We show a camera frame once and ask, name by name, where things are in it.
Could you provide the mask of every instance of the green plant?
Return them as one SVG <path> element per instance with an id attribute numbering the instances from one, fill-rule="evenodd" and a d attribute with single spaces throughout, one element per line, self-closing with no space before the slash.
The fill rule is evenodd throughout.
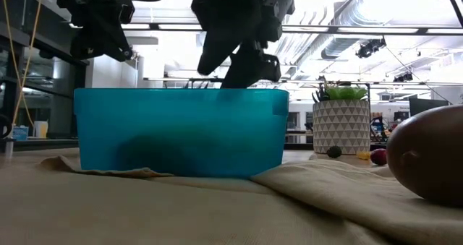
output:
<path id="1" fill-rule="evenodd" d="M 318 90 L 315 91 L 317 98 L 312 93 L 315 103 L 326 100 L 361 100 L 367 95 L 367 90 L 361 87 L 343 86 L 342 82 L 328 83 L 324 77 L 321 78 Z"/>

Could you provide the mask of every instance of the computer monitor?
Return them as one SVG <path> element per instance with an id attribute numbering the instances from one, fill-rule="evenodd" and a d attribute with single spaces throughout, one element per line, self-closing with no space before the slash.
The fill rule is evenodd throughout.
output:
<path id="1" fill-rule="evenodd" d="M 423 99 L 409 99 L 410 102 L 410 115 L 414 116 L 428 109 L 447 106 L 447 100 L 423 100 Z"/>

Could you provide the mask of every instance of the white geometric planter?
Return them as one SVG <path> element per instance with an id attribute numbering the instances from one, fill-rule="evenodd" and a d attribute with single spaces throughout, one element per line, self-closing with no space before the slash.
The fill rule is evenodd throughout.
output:
<path id="1" fill-rule="evenodd" d="M 370 151 L 370 109 L 366 100 L 327 100 L 313 104 L 313 149 L 338 146 L 343 155 Z"/>

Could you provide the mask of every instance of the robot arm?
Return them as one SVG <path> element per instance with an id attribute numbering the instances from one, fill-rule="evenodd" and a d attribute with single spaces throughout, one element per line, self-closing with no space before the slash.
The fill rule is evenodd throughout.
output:
<path id="1" fill-rule="evenodd" d="M 132 58 L 121 27 L 131 22 L 132 0 L 58 0 L 57 4 L 69 10 L 74 25 L 82 27 L 72 40 L 74 57 L 106 54 L 118 61 Z M 230 56 L 222 87 L 246 88 L 259 79 L 278 82 L 279 60 L 263 49 L 268 41 L 281 37 L 281 23 L 294 11 L 294 0 L 193 0 L 191 9 L 207 31 L 197 68 L 200 74 L 209 75 Z"/>

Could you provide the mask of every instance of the potted plant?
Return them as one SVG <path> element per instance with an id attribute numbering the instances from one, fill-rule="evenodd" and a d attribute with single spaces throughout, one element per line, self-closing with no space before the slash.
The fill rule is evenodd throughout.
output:
<path id="1" fill-rule="evenodd" d="M 342 83 L 320 83 L 317 97 L 312 94 L 313 149 L 326 153 L 338 146 L 343 155 L 370 151 L 370 105 L 367 90 L 343 86 Z"/>

